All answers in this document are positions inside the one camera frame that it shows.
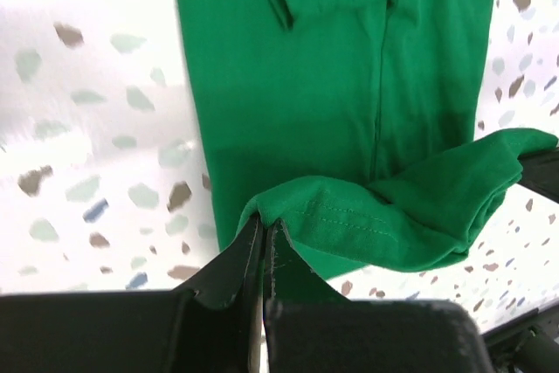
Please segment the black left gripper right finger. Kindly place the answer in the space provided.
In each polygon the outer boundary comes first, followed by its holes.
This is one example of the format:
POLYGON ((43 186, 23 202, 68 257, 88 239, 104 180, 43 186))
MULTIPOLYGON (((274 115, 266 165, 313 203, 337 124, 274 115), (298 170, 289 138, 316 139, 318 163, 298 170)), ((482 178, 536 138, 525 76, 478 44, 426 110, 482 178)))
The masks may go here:
POLYGON ((266 234, 264 325, 271 372, 490 372, 466 311, 447 300, 349 300, 266 234))

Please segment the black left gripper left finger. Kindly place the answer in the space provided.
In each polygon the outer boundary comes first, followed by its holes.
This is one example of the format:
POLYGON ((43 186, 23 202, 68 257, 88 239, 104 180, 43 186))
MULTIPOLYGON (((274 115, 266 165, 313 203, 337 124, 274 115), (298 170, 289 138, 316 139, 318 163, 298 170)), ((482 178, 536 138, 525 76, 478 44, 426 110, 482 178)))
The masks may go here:
POLYGON ((2 371, 258 371, 263 239, 260 219, 249 218, 168 291, 4 296, 2 371))

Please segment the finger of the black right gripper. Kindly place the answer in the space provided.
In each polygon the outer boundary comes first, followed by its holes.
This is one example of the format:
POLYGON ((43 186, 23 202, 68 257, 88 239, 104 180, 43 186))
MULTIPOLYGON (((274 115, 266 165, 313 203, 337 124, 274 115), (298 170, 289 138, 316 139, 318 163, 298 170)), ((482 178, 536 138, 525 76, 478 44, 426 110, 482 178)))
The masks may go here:
POLYGON ((558 148, 521 155, 519 163, 521 164, 521 178, 517 184, 558 204, 558 148))

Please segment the green t-shirt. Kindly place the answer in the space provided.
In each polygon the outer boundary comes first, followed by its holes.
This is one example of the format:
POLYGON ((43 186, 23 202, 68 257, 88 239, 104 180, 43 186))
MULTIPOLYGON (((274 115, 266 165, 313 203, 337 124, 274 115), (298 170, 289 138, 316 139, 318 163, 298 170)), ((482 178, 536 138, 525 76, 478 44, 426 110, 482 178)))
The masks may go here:
POLYGON ((330 279, 464 260, 555 136, 473 137, 493 0, 177 0, 221 249, 252 215, 330 279))

